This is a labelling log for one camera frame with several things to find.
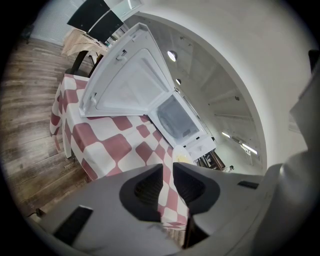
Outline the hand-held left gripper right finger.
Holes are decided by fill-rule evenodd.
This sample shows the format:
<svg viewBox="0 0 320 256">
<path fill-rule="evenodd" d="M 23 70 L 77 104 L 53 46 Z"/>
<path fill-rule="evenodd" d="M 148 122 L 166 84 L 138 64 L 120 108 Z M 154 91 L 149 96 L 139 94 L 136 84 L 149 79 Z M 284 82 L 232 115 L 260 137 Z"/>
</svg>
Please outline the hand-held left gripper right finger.
<svg viewBox="0 0 320 256">
<path fill-rule="evenodd" d="M 263 178 L 175 162 L 173 183 L 188 207 L 183 248 L 208 238 L 230 221 L 255 196 Z"/>
</svg>

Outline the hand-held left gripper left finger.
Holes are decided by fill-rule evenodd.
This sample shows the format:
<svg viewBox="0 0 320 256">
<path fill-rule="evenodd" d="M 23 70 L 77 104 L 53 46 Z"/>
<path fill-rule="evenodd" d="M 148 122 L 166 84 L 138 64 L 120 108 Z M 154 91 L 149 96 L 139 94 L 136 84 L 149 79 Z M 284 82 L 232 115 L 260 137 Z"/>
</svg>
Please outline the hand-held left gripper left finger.
<svg viewBox="0 0 320 256">
<path fill-rule="evenodd" d="M 99 178 L 59 202 L 39 234 L 56 253 L 178 253 L 161 222 L 163 165 Z"/>
</svg>

